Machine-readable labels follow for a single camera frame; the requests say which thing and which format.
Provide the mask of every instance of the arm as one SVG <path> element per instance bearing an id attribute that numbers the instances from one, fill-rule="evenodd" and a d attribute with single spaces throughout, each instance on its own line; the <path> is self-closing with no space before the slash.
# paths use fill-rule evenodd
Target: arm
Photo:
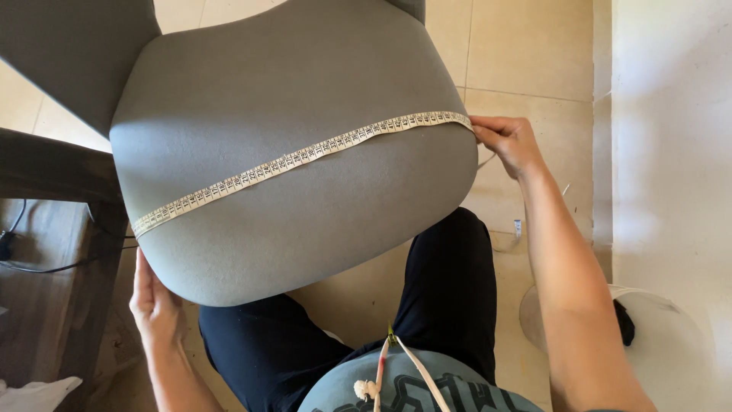
<path id="1" fill-rule="evenodd" d="M 130 309 L 140 329 L 155 401 L 161 412 L 223 412 L 183 350 L 182 300 L 155 276 L 138 248 Z"/>
<path id="2" fill-rule="evenodd" d="M 478 139 L 498 153 L 523 192 L 554 411 L 655 411 L 625 356 L 600 265 L 564 205 L 531 123 L 507 117 L 471 120 Z"/>

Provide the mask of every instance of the drawstring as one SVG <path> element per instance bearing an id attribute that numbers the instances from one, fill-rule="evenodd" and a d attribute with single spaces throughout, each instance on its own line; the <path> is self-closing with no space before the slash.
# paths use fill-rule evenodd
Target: drawstring
<path id="1" fill-rule="evenodd" d="M 386 354 L 389 352 L 389 341 L 393 341 L 392 338 L 396 338 L 396 341 L 399 342 L 399 345 L 401 345 L 402 349 L 404 349 L 404 353 L 409 356 L 411 361 L 414 363 L 414 366 L 417 367 L 417 370 L 419 370 L 419 374 L 422 376 L 422 379 L 425 380 L 427 383 L 427 387 L 430 388 L 430 393 L 437 401 L 437 405 L 440 407 L 440 411 L 442 412 L 450 412 L 450 409 L 447 407 L 447 404 L 445 403 L 445 399 L 442 397 L 442 394 L 440 393 L 440 390 L 437 389 L 437 385 L 435 384 L 435 381 L 430 376 L 430 373 L 427 372 L 427 368 L 425 368 L 425 365 L 422 364 L 422 362 L 417 359 L 417 357 L 402 343 L 402 339 L 399 339 L 398 336 L 394 334 L 389 334 L 389 337 L 386 338 L 384 341 L 384 346 L 381 348 L 381 354 L 378 357 L 378 369 L 376 370 L 376 383 L 371 382 L 369 380 L 358 380 L 356 383 L 354 383 L 354 391 L 356 392 L 356 396 L 358 396 L 361 400 L 367 400 L 367 396 L 373 399 L 373 412 L 381 412 L 381 383 L 382 383 L 382 376 L 384 375 L 384 365 L 386 363 Z"/>

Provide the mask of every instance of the gray t-shirt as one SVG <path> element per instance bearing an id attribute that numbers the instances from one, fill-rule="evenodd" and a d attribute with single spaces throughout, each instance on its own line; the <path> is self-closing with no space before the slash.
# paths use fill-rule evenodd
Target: gray t-shirt
<path id="1" fill-rule="evenodd" d="M 542 412 L 526 398 L 491 386 L 473 369 L 447 355 L 414 350 L 425 365 L 445 402 L 454 412 Z M 372 402 L 360 400 L 354 392 L 357 380 L 375 380 L 379 350 L 338 365 L 310 390 L 299 412 L 371 411 Z M 427 384 L 400 347 L 389 349 L 381 385 L 381 410 L 439 411 Z"/>

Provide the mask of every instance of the yellow clip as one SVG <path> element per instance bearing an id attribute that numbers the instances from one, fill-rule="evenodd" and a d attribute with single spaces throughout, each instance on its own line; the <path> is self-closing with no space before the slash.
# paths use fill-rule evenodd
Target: yellow clip
<path id="1" fill-rule="evenodd" d="M 395 347 L 399 344 L 396 336 L 394 336 L 394 330 L 392 329 L 392 323 L 389 322 L 389 334 L 386 336 L 386 340 L 389 341 L 389 347 Z"/>

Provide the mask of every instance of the person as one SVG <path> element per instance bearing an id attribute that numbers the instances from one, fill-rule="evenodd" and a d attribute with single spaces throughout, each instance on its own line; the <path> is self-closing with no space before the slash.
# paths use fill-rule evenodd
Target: person
<path id="1" fill-rule="evenodd" d="M 471 121 L 477 141 L 498 154 L 523 192 L 554 411 L 655 411 L 625 356 L 602 271 L 564 205 L 530 122 Z M 160 283 L 140 250 L 130 308 L 158 408 L 221 411 L 184 354 L 181 299 Z M 426 375 L 404 349 L 393 347 L 383 378 L 362 386 L 370 395 L 355 393 L 356 381 L 374 381 L 384 340 L 353 350 L 327 336 L 283 294 L 228 308 L 202 306 L 199 326 L 211 365 L 249 412 L 371 411 L 374 385 L 381 385 L 383 411 L 541 411 L 496 387 L 490 237 L 463 208 L 417 235 L 406 263 L 393 330 Z"/>

